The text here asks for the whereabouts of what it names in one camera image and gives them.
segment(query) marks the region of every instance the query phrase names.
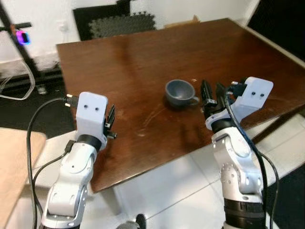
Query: table leg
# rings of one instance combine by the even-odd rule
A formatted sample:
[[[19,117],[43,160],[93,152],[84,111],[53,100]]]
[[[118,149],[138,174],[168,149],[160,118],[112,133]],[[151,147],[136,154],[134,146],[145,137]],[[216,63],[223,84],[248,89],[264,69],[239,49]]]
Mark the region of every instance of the table leg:
[[[261,142],[263,139],[265,139],[268,135],[270,135],[272,132],[277,130],[280,126],[282,126],[285,122],[287,122],[290,118],[292,118],[295,114],[301,112],[305,106],[301,106],[299,108],[296,108],[282,116],[280,116],[277,120],[275,120],[270,126],[268,126],[265,130],[260,132],[258,135],[256,135],[252,141],[257,144]]]
[[[115,187],[109,187],[100,192],[103,199],[110,207],[114,215],[119,215],[122,212],[122,207],[120,205],[117,193],[115,192]]]

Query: purple light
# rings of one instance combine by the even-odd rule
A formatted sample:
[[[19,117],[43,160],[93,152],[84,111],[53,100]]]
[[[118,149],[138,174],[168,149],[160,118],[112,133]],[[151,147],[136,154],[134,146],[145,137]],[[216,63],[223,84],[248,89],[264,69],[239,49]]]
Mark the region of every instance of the purple light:
[[[19,44],[21,45],[27,45],[30,44],[29,35],[25,31],[16,31],[16,36]]]

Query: black cable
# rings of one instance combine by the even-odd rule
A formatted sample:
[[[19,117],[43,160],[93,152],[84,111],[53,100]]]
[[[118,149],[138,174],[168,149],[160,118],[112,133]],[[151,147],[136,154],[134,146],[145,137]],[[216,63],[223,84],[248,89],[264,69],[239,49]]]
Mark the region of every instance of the black cable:
[[[49,166],[50,164],[52,164],[52,163],[54,163],[54,162],[56,162],[56,161],[62,159],[64,156],[66,156],[66,154],[67,154],[68,152],[69,152],[69,151],[65,150],[65,152],[64,152],[62,155],[60,155],[59,157],[55,158],[55,159],[52,160],[52,161],[49,161],[48,163],[44,164],[43,166],[41,166],[41,167],[38,169],[38,171],[37,171],[37,173],[35,174],[34,179],[33,179],[33,182],[34,182],[34,183],[33,183],[33,184],[34,184],[34,190],[35,190],[36,179],[37,179],[39,173],[40,173],[45,167],[47,167],[47,166]],[[42,210],[41,204],[40,204],[40,202],[39,202],[39,200],[38,200],[38,198],[37,198],[37,196],[36,196],[36,192],[35,192],[34,195],[35,195],[34,198],[35,198],[35,201],[36,201],[36,206],[38,207],[39,213],[40,213],[40,215],[42,216],[43,210]]]
[[[36,200],[35,200],[35,189],[34,189],[34,182],[33,182],[33,174],[32,174],[32,164],[31,164],[31,132],[32,132],[32,127],[33,124],[35,122],[35,119],[37,118],[38,114],[40,113],[40,111],[54,103],[57,101],[65,101],[64,98],[55,98],[55,99],[51,99],[47,102],[45,102],[44,104],[42,104],[34,113],[32,119],[30,120],[29,126],[28,126],[28,131],[27,131],[27,161],[28,161],[28,178],[29,178],[29,184],[30,184],[30,188],[32,191],[32,196],[31,196],[31,200],[32,200],[32,210],[33,210],[33,225],[32,225],[32,229],[36,229],[37,228],[37,208],[36,208]]]
[[[225,90],[225,93],[224,93],[224,102],[225,102],[225,107],[231,117],[231,119],[233,120],[236,128],[238,129],[238,131],[241,133],[241,135],[244,137],[244,139],[246,140],[246,142],[249,144],[249,146],[252,148],[252,150],[254,151],[257,159],[258,159],[258,162],[259,162],[259,165],[260,165],[260,168],[261,168],[261,171],[262,171],[262,177],[263,177],[263,186],[264,186],[264,197],[263,197],[263,209],[264,209],[264,215],[266,217],[266,212],[267,212],[267,209],[266,209],[266,200],[267,200],[267,187],[268,187],[268,184],[267,184],[267,174],[266,174],[266,169],[265,169],[265,166],[264,166],[264,161],[263,161],[263,158],[264,157],[267,162],[271,165],[273,171],[274,171],[274,174],[275,174],[275,179],[276,179],[276,192],[275,192],[275,197],[274,197],[274,203],[273,203],[273,206],[272,206],[272,210],[271,210],[271,215],[270,215],[270,229],[273,228],[273,218],[274,218],[274,213],[275,213],[275,207],[276,207],[276,202],[277,202],[277,197],[278,197],[278,192],[279,192],[279,176],[278,176],[278,173],[277,173],[277,170],[273,164],[273,162],[267,157],[265,156],[264,154],[262,154],[257,148],[256,148],[256,145],[254,144],[254,142],[248,137],[248,135],[246,134],[246,132],[242,129],[242,127],[240,126],[239,122],[237,121],[232,109],[231,109],[231,106],[229,104],[229,99],[230,99],[230,94],[229,94],[229,90],[231,89],[234,89],[234,86],[231,86],[231,87],[228,87],[226,88]]]
[[[269,225],[269,229],[273,229],[273,218],[275,215],[275,207],[276,207],[276,203],[277,203],[277,197],[278,197],[278,193],[279,193],[279,187],[280,187],[280,178],[278,176],[277,170],[275,168],[275,165],[273,164],[273,162],[264,154],[262,154],[262,157],[264,157],[268,163],[271,165],[273,171],[274,171],[274,175],[275,175],[275,182],[276,182],[276,189],[275,189],[275,196],[274,196],[274,201],[273,201],[273,205],[271,208],[271,214],[270,214],[270,225]]]

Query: cable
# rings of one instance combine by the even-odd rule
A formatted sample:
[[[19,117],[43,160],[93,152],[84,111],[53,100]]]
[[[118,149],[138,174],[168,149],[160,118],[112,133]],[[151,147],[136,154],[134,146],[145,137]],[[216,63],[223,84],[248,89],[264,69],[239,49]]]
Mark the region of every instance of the cable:
[[[273,171],[274,171],[274,174],[275,174],[275,179],[276,179],[276,192],[275,192],[275,197],[274,197],[274,203],[273,203],[273,206],[272,206],[272,210],[271,210],[271,215],[270,215],[270,229],[273,228],[273,217],[274,217],[274,213],[275,213],[275,207],[276,207],[276,202],[277,202],[277,197],[278,197],[278,192],[279,192],[279,177],[278,177],[278,173],[277,173],[277,170],[274,166],[274,164],[272,163],[272,161],[265,155],[263,155],[257,148],[256,148],[256,145],[254,144],[254,142],[248,137],[248,135],[246,134],[246,132],[242,129],[242,127],[240,126],[239,122],[237,121],[234,113],[233,113],[233,110],[231,108],[231,105],[229,104],[229,96],[230,96],[230,93],[229,93],[229,90],[231,89],[234,89],[233,86],[230,86],[230,87],[227,87],[225,92],[224,92],[224,102],[225,102],[225,107],[231,117],[231,119],[233,120],[236,128],[238,129],[238,131],[241,133],[241,135],[244,137],[244,139],[246,140],[246,142],[249,144],[249,146],[252,148],[252,150],[254,151],[257,159],[258,159],[258,162],[259,162],[259,165],[260,165],[260,169],[262,171],[262,177],[263,177],[263,186],[264,186],[264,197],[263,197],[263,210],[264,210],[264,215],[266,217],[266,213],[267,213],[267,210],[266,210],[266,200],[267,200],[267,187],[268,187],[268,184],[267,184],[267,175],[266,175],[266,169],[265,169],[265,166],[264,166],[264,161],[263,161],[263,158],[264,157],[268,163],[271,165]]]
[[[35,78],[34,78],[34,75],[32,73],[32,71],[30,70],[29,66],[25,63],[25,62],[22,62],[23,65],[25,66],[25,68],[27,69],[28,71],[28,75],[29,75],[29,78],[30,78],[30,88],[29,90],[26,92],[26,94],[22,97],[22,98],[15,98],[15,97],[10,97],[10,96],[6,96],[6,95],[2,95],[0,94],[0,98],[5,98],[5,99],[12,99],[12,100],[25,100],[27,99],[30,94],[32,93],[32,91],[34,90],[35,88]],[[4,86],[5,84],[12,78],[12,76],[10,76],[9,78],[5,79],[2,84],[0,85],[0,93],[2,92],[2,90],[4,89]]]
[[[275,196],[274,196],[274,201],[273,201],[273,205],[271,208],[271,214],[270,214],[270,225],[269,225],[269,229],[273,229],[273,218],[275,215],[275,207],[276,207],[276,203],[277,203],[277,197],[278,197],[278,193],[279,193],[279,187],[280,187],[280,179],[276,170],[275,165],[273,164],[273,162],[264,154],[262,154],[262,157],[264,157],[268,163],[271,165],[273,171],[274,171],[274,175],[275,175],[275,182],[276,182],[276,189],[275,189]]]
[[[33,179],[34,189],[35,189],[35,182],[36,182],[36,179],[37,179],[39,173],[40,173],[45,167],[47,167],[47,166],[49,166],[50,164],[52,164],[52,163],[54,163],[54,162],[56,162],[56,161],[62,159],[64,156],[66,156],[66,154],[67,154],[68,152],[69,152],[69,151],[65,150],[65,152],[64,152],[62,155],[60,155],[59,157],[55,158],[55,159],[52,160],[52,161],[49,161],[48,163],[44,164],[43,166],[41,166],[41,167],[38,169],[38,171],[37,171],[37,173],[35,174],[34,179]],[[35,198],[36,206],[38,207],[39,213],[40,213],[40,215],[42,216],[43,210],[42,210],[41,204],[40,204],[40,202],[39,202],[39,200],[38,200],[38,198],[37,198],[37,196],[36,196],[36,192],[34,193],[34,198]]]
[[[31,132],[32,132],[32,127],[33,127],[33,124],[38,116],[38,114],[40,113],[40,111],[54,103],[54,102],[57,102],[57,101],[65,101],[64,98],[55,98],[55,99],[51,99],[47,102],[45,102],[44,104],[42,104],[37,110],[36,112],[34,113],[32,119],[30,120],[30,123],[29,123],[29,126],[28,126],[28,130],[27,130],[27,161],[28,161],[28,178],[29,178],[29,184],[30,184],[30,188],[31,188],[31,191],[32,191],[32,196],[31,196],[31,200],[32,200],[32,210],[33,210],[33,225],[32,225],[32,229],[36,229],[37,227],[37,209],[36,209],[36,201],[35,201],[35,196],[36,196],[36,193],[35,193],[35,189],[34,189],[34,182],[33,182],[33,174],[32,174],[32,164],[31,164]]]

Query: white tile floor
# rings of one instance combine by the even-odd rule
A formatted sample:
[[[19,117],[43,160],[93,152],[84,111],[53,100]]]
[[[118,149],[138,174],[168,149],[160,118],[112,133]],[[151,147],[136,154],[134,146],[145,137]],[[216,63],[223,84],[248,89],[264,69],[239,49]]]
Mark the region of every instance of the white tile floor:
[[[249,130],[249,135],[254,136],[272,121]],[[40,163],[61,154],[72,136],[73,133],[68,133],[49,139]],[[273,160],[282,177],[305,162],[304,139],[305,119],[296,115],[260,142],[258,147]],[[56,166],[46,170],[38,184],[49,187],[56,179]],[[118,185],[116,191],[123,208],[118,216],[111,212],[99,193],[91,193],[81,228],[114,229],[120,223],[133,219],[136,214],[144,213],[149,229],[220,229],[224,211],[218,173],[211,147],[198,149]],[[267,173],[269,183],[274,182],[269,166]],[[42,198],[45,198],[45,194],[45,191],[40,191]],[[30,202],[29,195],[24,191],[7,229],[29,228]]]

